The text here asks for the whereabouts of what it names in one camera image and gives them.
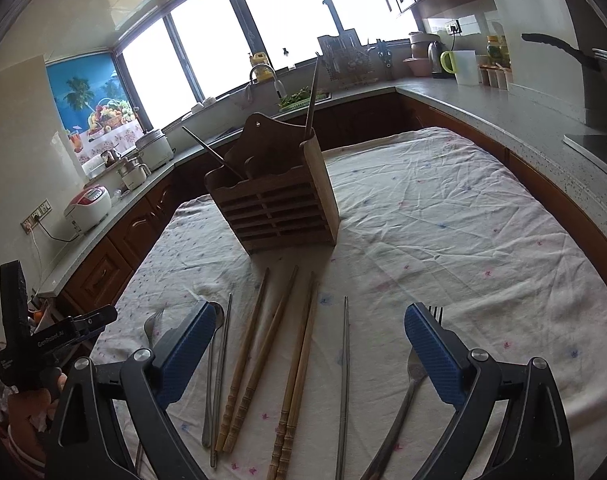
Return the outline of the person's left hand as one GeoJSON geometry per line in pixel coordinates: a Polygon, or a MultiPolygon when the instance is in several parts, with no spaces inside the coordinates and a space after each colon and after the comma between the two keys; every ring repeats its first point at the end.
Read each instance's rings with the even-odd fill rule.
{"type": "Polygon", "coordinates": [[[47,388],[14,393],[8,398],[9,432],[15,448],[44,464],[49,422],[54,420],[59,400],[47,388]]]}

